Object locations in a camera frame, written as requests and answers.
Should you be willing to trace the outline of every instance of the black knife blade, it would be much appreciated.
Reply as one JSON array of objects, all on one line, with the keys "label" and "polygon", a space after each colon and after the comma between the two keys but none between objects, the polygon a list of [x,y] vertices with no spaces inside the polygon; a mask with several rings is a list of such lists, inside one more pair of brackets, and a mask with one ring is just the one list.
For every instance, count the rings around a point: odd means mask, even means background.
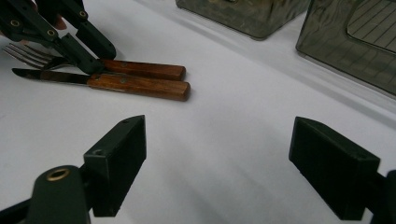
[{"label": "black knife blade", "polygon": [[190,84],[184,81],[133,77],[108,73],[86,76],[20,68],[13,68],[12,72],[19,77],[28,79],[85,85],[98,90],[121,91],[177,101],[186,101],[190,93]]}]

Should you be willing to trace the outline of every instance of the wooden handle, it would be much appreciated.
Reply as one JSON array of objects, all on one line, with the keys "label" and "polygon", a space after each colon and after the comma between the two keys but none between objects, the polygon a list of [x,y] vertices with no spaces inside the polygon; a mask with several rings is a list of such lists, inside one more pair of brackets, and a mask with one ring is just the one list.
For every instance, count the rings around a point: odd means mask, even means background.
[{"label": "wooden handle", "polygon": [[183,80],[186,68],[180,65],[159,63],[135,63],[125,61],[114,61],[99,59],[109,72],[123,73],[138,77],[152,77],[167,80]]},{"label": "wooden handle", "polygon": [[125,75],[94,74],[87,84],[93,89],[122,91],[177,101],[186,101],[190,93],[188,82]]}]

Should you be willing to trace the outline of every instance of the fork handle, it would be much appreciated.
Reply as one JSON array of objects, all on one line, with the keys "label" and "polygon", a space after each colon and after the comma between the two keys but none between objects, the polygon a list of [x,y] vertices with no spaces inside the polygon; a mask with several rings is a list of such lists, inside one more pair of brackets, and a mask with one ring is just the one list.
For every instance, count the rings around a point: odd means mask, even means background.
[{"label": "fork handle", "polygon": [[190,83],[184,81],[113,74],[93,74],[87,84],[93,89],[121,91],[177,101],[186,101],[190,93]]},{"label": "fork handle", "polygon": [[109,72],[123,73],[137,77],[152,77],[167,80],[183,80],[186,68],[180,65],[160,63],[136,63],[99,59]]}]

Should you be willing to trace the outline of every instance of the white table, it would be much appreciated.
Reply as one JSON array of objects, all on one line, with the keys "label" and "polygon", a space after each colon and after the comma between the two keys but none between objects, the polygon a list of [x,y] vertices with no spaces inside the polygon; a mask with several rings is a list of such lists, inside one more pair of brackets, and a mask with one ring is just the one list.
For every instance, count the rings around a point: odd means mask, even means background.
[{"label": "white table", "polygon": [[299,56],[304,15],[255,41],[173,0],[84,3],[117,59],[186,66],[191,98],[35,82],[1,54],[0,209],[28,199],[48,169],[80,166],[120,120],[146,115],[148,158],[118,215],[92,223],[360,223],[340,221],[289,161],[293,122],[327,124],[381,158],[385,175],[396,168],[396,103]]}]

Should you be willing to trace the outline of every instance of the utensil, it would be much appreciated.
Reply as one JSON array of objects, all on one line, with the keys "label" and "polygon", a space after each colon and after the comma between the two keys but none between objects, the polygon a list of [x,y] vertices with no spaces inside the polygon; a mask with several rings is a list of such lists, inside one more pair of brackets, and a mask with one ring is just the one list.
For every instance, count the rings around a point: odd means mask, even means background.
[{"label": "utensil", "polygon": [[[54,70],[65,66],[75,66],[65,57],[54,56],[24,45],[28,50],[9,44],[3,51],[11,57],[40,70]],[[180,65],[159,63],[135,63],[98,59],[108,72],[123,73],[138,77],[153,77],[167,80],[183,80],[186,68]]]},{"label": "utensil", "polygon": [[156,78],[134,77],[120,74],[98,73],[91,76],[13,68],[20,77],[29,79],[86,85],[93,89],[120,91],[169,100],[186,101],[190,93],[190,84],[183,81]]}]

